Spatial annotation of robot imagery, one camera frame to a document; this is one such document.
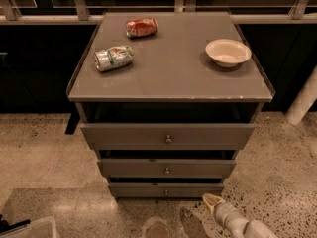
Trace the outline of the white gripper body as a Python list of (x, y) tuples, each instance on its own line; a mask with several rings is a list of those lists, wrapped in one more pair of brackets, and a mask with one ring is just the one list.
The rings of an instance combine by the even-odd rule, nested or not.
[(245, 229), (249, 220), (228, 202), (218, 204), (214, 210), (215, 221), (230, 232), (232, 238), (245, 238)]

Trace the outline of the cream gripper fingers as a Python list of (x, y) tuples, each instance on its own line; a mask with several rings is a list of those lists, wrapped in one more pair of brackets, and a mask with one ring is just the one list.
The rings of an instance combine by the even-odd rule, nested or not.
[(217, 195), (211, 194), (211, 193), (204, 193), (203, 196), (203, 202), (205, 203), (208, 212), (213, 215), (215, 211), (215, 207), (221, 203), (224, 203), (225, 200)]

